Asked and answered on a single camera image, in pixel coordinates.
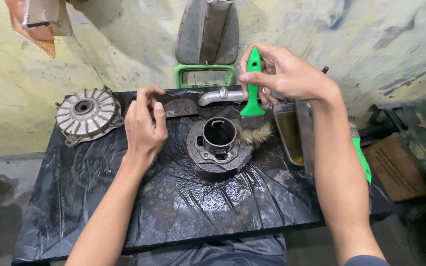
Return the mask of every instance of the green object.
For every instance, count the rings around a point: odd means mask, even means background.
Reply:
[[[361,150],[361,138],[353,138],[353,144],[355,145],[356,151],[358,152],[359,160],[361,161],[361,166],[363,166],[364,174],[366,175],[367,182],[370,183],[372,180],[371,168],[364,157],[363,151]]]
[[[262,71],[261,67],[261,57],[259,51],[256,47],[252,49],[251,55],[249,56],[248,66],[246,68],[247,72],[252,71]],[[249,98],[248,103],[244,109],[240,112],[241,116],[263,116],[264,110],[259,106],[257,101],[257,94],[259,91],[259,86],[248,84]]]
[[[183,73],[191,71],[226,71],[228,76],[226,82],[222,84],[203,84],[203,85],[188,85],[183,84]],[[185,65],[179,63],[175,67],[175,85],[177,88],[204,88],[204,87],[221,87],[231,86],[234,77],[234,66],[231,65]]]

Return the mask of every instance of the sleeve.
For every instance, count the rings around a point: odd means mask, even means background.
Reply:
[[[360,255],[349,259],[344,266],[390,266],[385,260],[369,255]]]

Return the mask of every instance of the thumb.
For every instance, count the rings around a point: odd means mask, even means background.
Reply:
[[[269,75],[259,71],[242,73],[238,79],[240,82],[252,85],[260,85],[270,89],[274,89],[276,84],[275,75]]]
[[[167,127],[165,126],[165,111],[161,102],[155,103],[154,106],[154,118],[156,127],[154,130],[154,134],[167,134]]]

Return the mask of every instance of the green brush handle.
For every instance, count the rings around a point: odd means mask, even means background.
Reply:
[[[353,144],[355,145],[356,151],[358,152],[359,160],[361,161],[361,166],[363,167],[364,174],[366,175],[367,182],[370,183],[372,180],[371,168],[364,157],[363,151],[361,150],[361,138],[353,138]]]
[[[246,68],[247,72],[252,71],[262,71],[261,67],[261,56],[259,55],[259,51],[256,47],[252,49],[251,55],[249,56],[248,60],[248,66]],[[257,85],[251,85],[248,84],[248,103],[244,107],[244,109],[240,112],[241,116],[260,116],[263,115],[265,112],[262,110],[262,108],[259,106],[259,103],[257,101],[257,95],[259,91],[259,86]]]

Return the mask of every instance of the oil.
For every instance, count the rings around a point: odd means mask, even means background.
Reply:
[[[276,113],[277,124],[284,139],[290,158],[296,164],[303,164],[299,123],[296,112]]]

